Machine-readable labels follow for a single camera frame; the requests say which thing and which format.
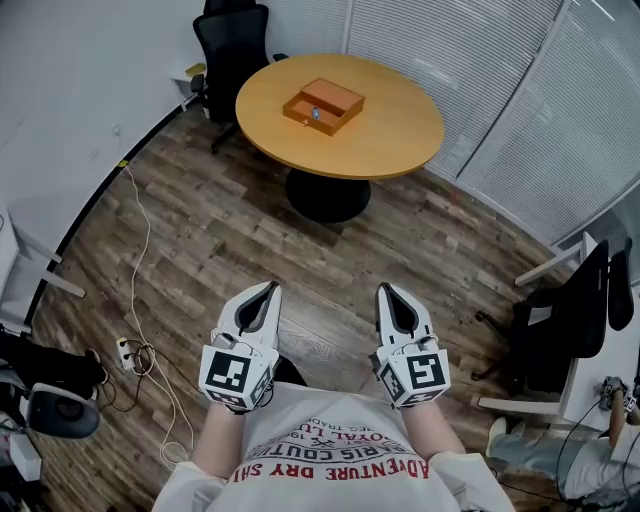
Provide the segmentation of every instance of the black table base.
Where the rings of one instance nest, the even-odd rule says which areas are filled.
[[[371,198],[367,180],[328,178],[297,169],[289,171],[285,189],[301,215],[327,224],[353,219]]]

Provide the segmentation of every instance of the white cable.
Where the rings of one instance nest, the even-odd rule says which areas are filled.
[[[138,373],[135,368],[133,370],[133,372],[136,375],[139,375],[141,378],[142,377],[149,377],[149,379],[151,379],[151,382],[153,382],[156,386],[158,386],[168,397],[169,400],[171,401],[171,410],[173,412],[173,417],[171,419],[171,425],[169,426],[169,429],[167,430],[167,433],[164,436],[164,439],[162,440],[162,444],[160,445],[160,460],[162,461],[162,463],[167,466],[167,468],[169,469],[173,469],[175,467],[176,464],[178,464],[179,462],[182,461],[173,461],[171,459],[169,459],[169,457],[166,456],[165,454],[165,450],[172,445],[175,445],[179,448],[182,449],[182,451],[184,452],[185,455],[185,459],[189,460],[190,457],[190,453],[193,451],[193,446],[194,446],[194,433],[193,433],[193,427],[191,426],[191,423],[189,422],[189,418],[187,418],[187,415],[185,414],[184,410],[182,409],[182,404],[180,403],[180,400],[178,399],[178,396],[176,395],[175,391],[173,391],[173,388],[171,387],[171,384],[169,383],[169,379],[167,378],[166,374],[164,373],[164,371],[162,370],[162,367],[160,366],[160,364],[157,362],[156,359],[156,350],[155,347],[153,345],[151,345],[151,343],[149,343],[147,341],[147,339],[144,337],[144,333],[142,332],[142,326],[140,325],[140,320],[138,319],[138,315],[136,314],[136,308],[135,308],[135,295],[136,295],[136,275],[138,274],[138,269],[140,268],[140,264],[142,263],[142,260],[145,256],[145,254],[147,254],[147,249],[149,248],[149,239],[151,238],[151,222],[149,221],[149,217],[147,216],[147,212],[144,209],[144,206],[142,206],[142,203],[140,202],[140,193],[138,191],[138,186],[136,185],[136,180],[133,177],[133,174],[131,173],[131,171],[129,170],[129,166],[125,165],[124,170],[127,171],[127,173],[129,173],[129,176],[131,177],[131,183],[133,184],[133,188],[136,192],[136,202],[138,203],[138,206],[140,207],[140,211],[142,212],[142,215],[144,216],[145,221],[147,222],[147,237],[144,243],[144,249],[142,250],[142,253],[140,254],[140,258],[138,258],[138,263],[136,264],[135,268],[133,269],[133,274],[131,275],[131,313],[133,314],[133,318],[136,322],[136,326],[138,327],[138,332],[140,333],[140,338],[142,339],[143,344],[141,345],[140,349],[138,349],[138,363],[140,363],[140,350],[141,349],[149,349],[148,351],[151,352],[151,355],[149,356],[150,358],[150,363],[149,363],[149,367],[144,369],[142,372]],[[164,378],[164,381],[167,383],[167,387],[169,388],[169,391],[167,391],[167,389],[165,389],[158,381],[156,381],[151,375],[151,370],[153,368],[157,368],[158,371],[160,372],[160,374],[162,375],[162,377]],[[173,427],[176,423],[176,417],[177,417],[177,411],[180,411],[180,414],[182,414],[182,417],[184,418],[184,421],[187,423],[187,425],[189,426],[189,430],[191,431],[191,443],[189,445],[189,450],[187,451],[187,449],[184,447],[184,445],[182,445],[181,443],[177,442],[177,441],[171,441],[171,442],[167,442],[167,440],[169,439],[169,436],[171,435],[171,431],[173,430]]]
[[[209,336],[210,344],[213,345],[215,340],[216,340],[216,338],[218,336],[222,336],[223,334],[227,334],[227,335],[231,336],[230,334],[225,333],[219,327],[214,327],[213,329],[211,329],[211,335]],[[255,352],[260,357],[262,357],[262,352],[260,352],[257,348],[254,348],[254,346],[251,345],[250,343],[247,343],[246,341],[238,340],[234,336],[231,336],[231,337],[233,338],[233,342],[232,343],[237,343],[238,345],[246,345],[247,347],[249,347],[249,349],[251,350],[251,352],[249,353],[250,356],[252,356],[254,354],[254,352]]]
[[[438,336],[436,334],[427,334],[424,338],[418,340],[417,343],[405,343],[404,345],[402,345],[401,347],[398,347],[396,350],[394,350],[391,355],[395,356],[398,354],[398,352],[400,352],[400,354],[404,355],[404,350],[407,347],[415,347],[419,345],[422,345],[424,343],[428,343],[429,341],[435,341],[436,345],[438,344],[438,342],[440,341],[440,338],[438,338]]]

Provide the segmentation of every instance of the round wooden table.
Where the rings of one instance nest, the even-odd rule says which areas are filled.
[[[365,97],[362,112],[333,136],[282,114],[282,106],[316,78]],[[292,167],[289,200],[318,222],[358,215],[371,195],[368,180],[419,169],[444,139],[442,116],[419,85],[348,55],[304,55],[261,69],[240,90],[236,114],[256,147]]]

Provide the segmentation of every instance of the white desk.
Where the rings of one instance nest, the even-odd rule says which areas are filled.
[[[9,212],[0,206],[0,298],[19,252]]]
[[[518,278],[520,282],[516,279],[516,284],[531,282],[570,259],[577,257],[582,262],[595,247],[596,243],[586,235],[582,242],[571,249]],[[622,331],[614,331],[609,326],[607,318],[605,339],[600,352],[594,357],[574,359],[571,362],[567,382],[559,402],[528,402],[482,397],[478,405],[499,411],[556,416],[571,423],[577,423],[598,400],[599,395],[595,388],[598,384],[602,384],[605,377],[618,376],[628,385],[633,385],[640,350],[640,299],[636,292],[633,294],[633,301],[634,315],[627,327]],[[595,407],[582,424],[604,431],[609,427],[609,413]]]
[[[0,300],[2,299],[2,294],[6,287],[7,280],[9,279],[9,274],[16,268],[35,274],[39,276],[40,279],[76,295],[77,297],[82,298],[85,296],[86,292],[79,286],[62,279],[52,272],[40,268],[26,254],[21,254],[18,240],[20,240],[23,245],[30,247],[45,258],[53,260],[56,263],[60,263],[62,261],[62,258],[58,254],[48,249],[38,240],[15,226],[11,222],[9,212],[2,205],[0,205],[0,216],[4,220],[4,222],[0,220],[0,225],[2,226],[2,228],[0,228]],[[3,324],[12,331],[25,333],[31,332],[31,328],[28,325],[17,323],[8,318],[3,318],[2,316],[0,316],[0,324]]]

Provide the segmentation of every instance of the jeans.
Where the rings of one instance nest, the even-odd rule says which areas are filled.
[[[586,441],[569,439],[562,449],[563,443],[564,439],[546,436],[539,440],[530,441],[517,435],[500,434],[491,442],[489,453],[492,458],[504,460],[512,466],[540,471],[552,480],[555,480],[557,476],[560,489],[563,490],[569,468]],[[559,469],[556,471],[561,449],[562,459]]]

